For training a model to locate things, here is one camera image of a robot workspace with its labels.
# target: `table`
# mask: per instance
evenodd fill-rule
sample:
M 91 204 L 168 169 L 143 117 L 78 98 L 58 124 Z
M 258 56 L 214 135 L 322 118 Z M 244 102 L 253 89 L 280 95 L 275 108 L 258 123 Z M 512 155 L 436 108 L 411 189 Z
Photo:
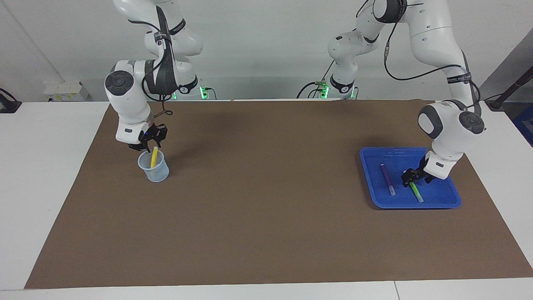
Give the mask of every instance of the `table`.
M 0 298 L 222 299 L 530 299 L 533 278 L 315 283 L 295 285 L 134 287 L 19 291 L 108 107 L 107 102 L 26 103 L 0 116 Z M 488 110 L 489 128 L 467 153 L 529 263 L 533 261 L 533 149 L 504 113 Z

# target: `translucent plastic cup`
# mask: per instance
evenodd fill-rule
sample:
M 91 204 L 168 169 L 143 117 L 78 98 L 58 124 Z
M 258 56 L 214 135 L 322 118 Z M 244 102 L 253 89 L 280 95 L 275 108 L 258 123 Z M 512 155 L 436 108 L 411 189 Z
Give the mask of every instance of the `translucent plastic cup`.
M 169 169 L 165 162 L 165 155 L 161 151 L 157 152 L 155 167 L 150 167 L 152 164 L 152 154 L 148 151 L 141 153 L 137 163 L 139 164 L 139 168 L 146 173 L 146 177 L 148 177 L 148 180 L 151 182 L 161 182 L 168 177 Z

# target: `blue plastic tray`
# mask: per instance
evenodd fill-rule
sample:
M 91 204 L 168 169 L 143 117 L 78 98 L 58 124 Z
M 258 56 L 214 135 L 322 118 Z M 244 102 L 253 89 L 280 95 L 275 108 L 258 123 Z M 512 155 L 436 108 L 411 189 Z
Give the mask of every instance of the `blue plastic tray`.
M 448 209 L 461 206 L 461 198 L 451 178 L 435 179 L 430 184 L 424 180 L 416 183 L 423 203 L 418 203 L 410 187 L 403 187 L 401 175 L 409 168 L 417 168 L 425 156 L 426 148 L 377 148 L 361 149 L 360 156 L 372 201 L 384 209 Z M 391 196 L 381 164 L 385 164 L 396 191 Z

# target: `brown table surface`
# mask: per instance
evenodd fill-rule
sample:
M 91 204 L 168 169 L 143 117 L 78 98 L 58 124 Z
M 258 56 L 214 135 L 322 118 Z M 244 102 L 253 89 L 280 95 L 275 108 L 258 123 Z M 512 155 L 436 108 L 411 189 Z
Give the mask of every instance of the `brown table surface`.
M 466 157 L 460 208 L 372 204 L 359 150 L 428 146 L 424 104 L 167 103 L 158 184 L 109 108 L 26 288 L 533 277 Z

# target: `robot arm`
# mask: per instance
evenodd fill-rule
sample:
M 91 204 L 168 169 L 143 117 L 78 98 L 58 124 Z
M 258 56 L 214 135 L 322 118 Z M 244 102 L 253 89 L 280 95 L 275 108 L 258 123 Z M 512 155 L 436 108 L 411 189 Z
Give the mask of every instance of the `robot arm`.
M 186 26 L 174 2 L 114 0 L 113 3 L 131 23 L 150 28 L 144 39 L 145 45 L 158 57 L 156 60 L 119 61 L 104 84 L 109 101 L 119 116 L 116 139 L 132 149 L 150 151 L 148 141 L 154 140 L 160 147 L 160 142 L 166 138 L 167 128 L 164 124 L 154 124 L 147 97 L 162 101 L 176 90 L 183 93 L 185 88 L 187 94 L 191 93 L 198 85 L 198 78 L 184 56 L 199 54 L 203 43 Z M 175 59 L 178 54 L 182 61 Z M 184 71 L 184 76 L 181 76 L 180 70 Z M 160 95 L 159 100 L 149 96 L 147 90 Z
M 377 48 L 379 33 L 386 23 L 407 23 L 414 57 L 427 65 L 442 68 L 452 97 L 452 100 L 426 105 L 420 111 L 418 124 L 433 143 L 419 167 L 403 174 L 403 184 L 408 186 L 411 181 L 422 178 L 428 183 L 435 178 L 446 179 L 452 167 L 485 130 L 480 113 L 466 110 L 466 105 L 476 107 L 471 76 L 453 35 L 446 0 L 367 1 L 357 16 L 357 29 L 337 36 L 329 43 L 328 52 L 336 63 L 329 80 L 333 87 L 330 94 L 332 97 L 349 97 L 357 73 L 354 58 Z M 387 43 L 385 60 L 388 51 Z

